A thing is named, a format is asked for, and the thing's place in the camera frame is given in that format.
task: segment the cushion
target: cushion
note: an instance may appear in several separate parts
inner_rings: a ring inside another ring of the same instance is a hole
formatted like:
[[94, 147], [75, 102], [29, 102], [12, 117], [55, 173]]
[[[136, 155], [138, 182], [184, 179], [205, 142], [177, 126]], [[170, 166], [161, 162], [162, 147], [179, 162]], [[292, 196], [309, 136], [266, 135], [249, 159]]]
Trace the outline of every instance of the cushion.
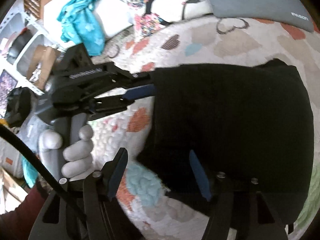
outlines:
[[206, 0], [126, 0], [134, 19], [136, 41], [170, 23], [211, 13]]

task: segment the cardboard box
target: cardboard box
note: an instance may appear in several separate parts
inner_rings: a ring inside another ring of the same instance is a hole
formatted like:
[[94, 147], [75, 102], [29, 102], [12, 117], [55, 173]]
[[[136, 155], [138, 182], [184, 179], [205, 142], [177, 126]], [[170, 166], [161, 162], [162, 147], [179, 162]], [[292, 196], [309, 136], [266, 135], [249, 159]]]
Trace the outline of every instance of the cardboard box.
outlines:
[[14, 179], [4, 168], [0, 170], [4, 188], [18, 201], [22, 202], [28, 193], [21, 187], [25, 184], [23, 179]]
[[4, 168], [0, 168], [0, 214], [15, 210], [27, 196], [22, 186], [23, 179], [13, 178]]
[[33, 53], [26, 78], [30, 80], [32, 73], [37, 69], [38, 64], [41, 63], [41, 73], [39, 75], [39, 79], [33, 84], [37, 88], [43, 90], [59, 55], [60, 52], [56, 49], [45, 47], [43, 45], [37, 46], [35, 52]]

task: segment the black cloth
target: black cloth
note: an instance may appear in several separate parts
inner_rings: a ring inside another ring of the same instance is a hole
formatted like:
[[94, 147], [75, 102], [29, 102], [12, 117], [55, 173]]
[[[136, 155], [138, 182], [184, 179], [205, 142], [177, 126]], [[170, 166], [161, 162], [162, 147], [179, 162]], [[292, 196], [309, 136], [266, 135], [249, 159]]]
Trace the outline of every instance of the black cloth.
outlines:
[[258, 178], [284, 224], [308, 195], [314, 154], [313, 114], [294, 66], [275, 59], [157, 68], [153, 125], [137, 160], [158, 174], [169, 197], [209, 215], [189, 164], [193, 149], [212, 171]]
[[27, 87], [18, 87], [9, 92], [4, 118], [10, 128], [20, 127], [30, 114], [33, 95], [33, 92]]

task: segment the dark red fabric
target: dark red fabric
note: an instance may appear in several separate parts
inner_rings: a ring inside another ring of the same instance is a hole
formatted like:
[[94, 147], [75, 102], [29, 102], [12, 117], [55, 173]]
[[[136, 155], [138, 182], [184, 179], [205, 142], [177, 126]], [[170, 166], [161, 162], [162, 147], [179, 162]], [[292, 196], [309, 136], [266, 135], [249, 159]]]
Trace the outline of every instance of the dark red fabric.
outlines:
[[45, 197], [34, 186], [19, 207], [0, 216], [1, 240], [28, 240], [44, 202]]

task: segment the gloved hand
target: gloved hand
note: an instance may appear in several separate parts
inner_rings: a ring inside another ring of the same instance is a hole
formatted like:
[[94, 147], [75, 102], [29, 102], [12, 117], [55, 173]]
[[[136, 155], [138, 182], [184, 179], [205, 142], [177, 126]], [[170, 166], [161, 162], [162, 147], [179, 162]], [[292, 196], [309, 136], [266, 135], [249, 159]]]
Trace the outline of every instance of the gloved hand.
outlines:
[[[91, 138], [93, 130], [90, 125], [85, 125], [79, 130], [80, 141], [67, 147], [63, 151], [63, 157], [68, 163], [63, 165], [61, 173], [70, 181], [84, 179], [91, 174], [94, 169], [92, 167], [93, 142]], [[59, 149], [62, 145], [62, 137], [53, 130], [44, 131], [39, 137], [39, 155], [41, 161], [44, 156], [50, 154], [50, 150]]]

